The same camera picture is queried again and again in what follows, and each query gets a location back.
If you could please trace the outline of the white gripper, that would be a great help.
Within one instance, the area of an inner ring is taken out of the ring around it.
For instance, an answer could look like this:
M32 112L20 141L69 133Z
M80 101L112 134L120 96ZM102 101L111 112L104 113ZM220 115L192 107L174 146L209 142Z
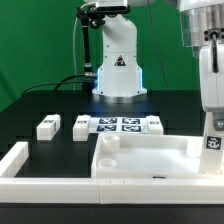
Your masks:
M204 46L199 53L202 107L213 112L213 127L224 131L224 44L217 46L218 72L212 70L212 48Z

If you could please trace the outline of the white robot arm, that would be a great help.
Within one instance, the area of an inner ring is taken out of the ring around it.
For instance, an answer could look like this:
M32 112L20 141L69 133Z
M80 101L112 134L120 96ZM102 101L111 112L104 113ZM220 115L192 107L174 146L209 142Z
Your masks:
M137 29L124 18L133 7L156 0L84 0L87 18L103 29L103 64L94 93L106 98L143 94L137 68ZM224 0L166 0L180 12L183 45L199 57L205 125L224 131Z

